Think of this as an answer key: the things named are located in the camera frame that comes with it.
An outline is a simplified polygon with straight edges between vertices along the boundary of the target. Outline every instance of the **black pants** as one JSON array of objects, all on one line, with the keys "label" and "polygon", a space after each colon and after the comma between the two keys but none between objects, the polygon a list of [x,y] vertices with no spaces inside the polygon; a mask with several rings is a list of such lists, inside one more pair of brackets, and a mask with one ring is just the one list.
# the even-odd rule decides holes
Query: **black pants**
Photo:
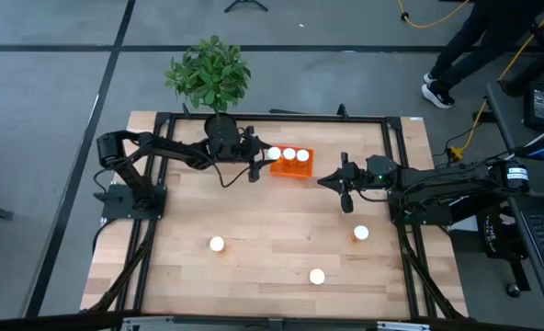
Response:
[{"label": "black pants", "polygon": [[[491,8],[476,3],[462,29],[437,57],[436,65],[430,71],[431,76],[437,79],[432,87],[435,90],[448,91],[515,45],[543,10],[530,9],[533,12],[509,19],[503,16],[503,12],[491,13]],[[452,66],[481,37],[481,47]]]}]

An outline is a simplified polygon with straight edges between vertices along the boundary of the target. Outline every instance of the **floor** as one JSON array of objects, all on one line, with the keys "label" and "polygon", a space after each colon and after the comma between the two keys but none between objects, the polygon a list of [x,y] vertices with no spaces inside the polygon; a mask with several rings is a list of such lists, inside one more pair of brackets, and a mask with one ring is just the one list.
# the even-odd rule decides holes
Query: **floor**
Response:
[{"label": "floor", "polygon": [[[332,114],[344,103],[350,114],[420,116],[434,154],[470,127],[485,84],[510,60],[507,55],[490,63],[455,88],[457,106],[445,111],[423,100],[421,77],[468,8],[440,27],[418,30],[401,22],[393,0],[262,0],[268,13],[243,4],[223,14],[230,2],[129,0],[134,7],[120,38],[128,0],[0,0],[0,207],[15,213],[13,221],[0,221],[0,318],[25,310],[91,111],[101,111],[96,137],[123,129],[132,110],[180,110],[183,100],[164,87],[163,71],[185,45],[218,34],[227,43],[253,46],[244,52],[253,79],[232,111]],[[404,3],[417,23],[435,21],[457,6]],[[140,45],[165,47],[134,47]],[[513,72],[530,60],[524,56]],[[477,160],[503,149],[498,129],[482,125],[466,157]],[[76,312],[85,286],[102,206],[92,196],[96,147],[82,154],[84,173],[72,182],[79,186],[41,314]],[[511,299],[504,294],[510,280],[505,263],[483,253],[459,251],[457,258],[470,316],[544,327],[544,301],[529,265],[534,290]]]}]

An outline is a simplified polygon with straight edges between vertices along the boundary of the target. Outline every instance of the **wooden table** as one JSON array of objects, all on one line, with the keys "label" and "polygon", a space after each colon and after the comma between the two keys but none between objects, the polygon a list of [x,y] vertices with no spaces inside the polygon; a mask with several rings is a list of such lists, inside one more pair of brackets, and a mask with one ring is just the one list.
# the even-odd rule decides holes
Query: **wooden table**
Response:
[{"label": "wooden table", "polygon": [[[132,112],[130,131],[151,131],[155,112]],[[164,217],[158,222],[142,311],[147,314],[284,316],[316,318],[403,319],[409,317],[401,251],[386,203],[354,199],[355,211],[343,214],[338,195],[316,184],[340,166],[340,153],[360,166],[373,154],[385,154],[381,128],[367,123],[238,122],[253,124],[270,144],[312,148],[313,178],[272,177],[261,172],[256,183],[240,178],[221,188],[213,168],[196,171],[170,161]],[[175,140],[205,137],[202,120],[177,120]],[[402,118],[409,164],[433,167],[420,118]],[[394,132],[391,143],[396,150]],[[136,147],[127,146],[128,153]],[[155,162],[157,174],[159,162]],[[143,170],[144,160],[136,164]],[[245,165],[220,165],[224,181]],[[380,198],[383,191],[367,191]],[[369,240],[354,243],[352,230],[363,224]],[[112,223],[99,236],[82,307],[96,303],[120,273],[131,221]],[[423,226],[430,273],[456,309],[466,314],[452,245],[435,226]],[[225,239],[222,253],[209,240]],[[323,285],[309,283],[321,268]],[[128,303],[137,283],[133,275]],[[425,314],[421,282],[415,275],[420,311]]]}]

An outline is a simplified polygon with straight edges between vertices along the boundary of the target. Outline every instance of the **orange container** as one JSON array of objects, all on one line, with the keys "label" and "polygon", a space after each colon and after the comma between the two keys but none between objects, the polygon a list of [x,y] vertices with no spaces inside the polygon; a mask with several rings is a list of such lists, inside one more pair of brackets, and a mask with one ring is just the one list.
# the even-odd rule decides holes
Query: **orange container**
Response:
[{"label": "orange container", "polygon": [[312,176],[312,160],[314,159],[315,153],[312,149],[302,148],[302,147],[293,147],[293,146],[279,146],[282,153],[286,148],[292,148],[295,152],[299,150],[305,150],[309,152],[309,160],[307,162],[300,162],[296,158],[290,163],[285,160],[283,157],[280,157],[278,161],[270,165],[270,174],[273,176],[280,177],[291,177],[291,178],[310,178]]}]

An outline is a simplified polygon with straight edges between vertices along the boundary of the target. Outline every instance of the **shoe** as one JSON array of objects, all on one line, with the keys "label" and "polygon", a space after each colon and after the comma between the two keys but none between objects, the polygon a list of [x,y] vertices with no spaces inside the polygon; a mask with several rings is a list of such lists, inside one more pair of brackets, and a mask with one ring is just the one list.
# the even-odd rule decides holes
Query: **shoe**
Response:
[{"label": "shoe", "polygon": [[434,92],[429,87],[431,85],[423,84],[421,86],[421,91],[423,92],[423,96],[431,101],[436,107],[442,108],[442,109],[448,109],[454,106],[454,99],[451,98],[448,94],[448,92]]},{"label": "shoe", "polygon": [[435,78],[432,78],[431,77],[431,74],[430,73],[427,73],[423,76],[423,81],[426,83],[426,84],[431,84],[433,82],[435,82],[437,79]]}]

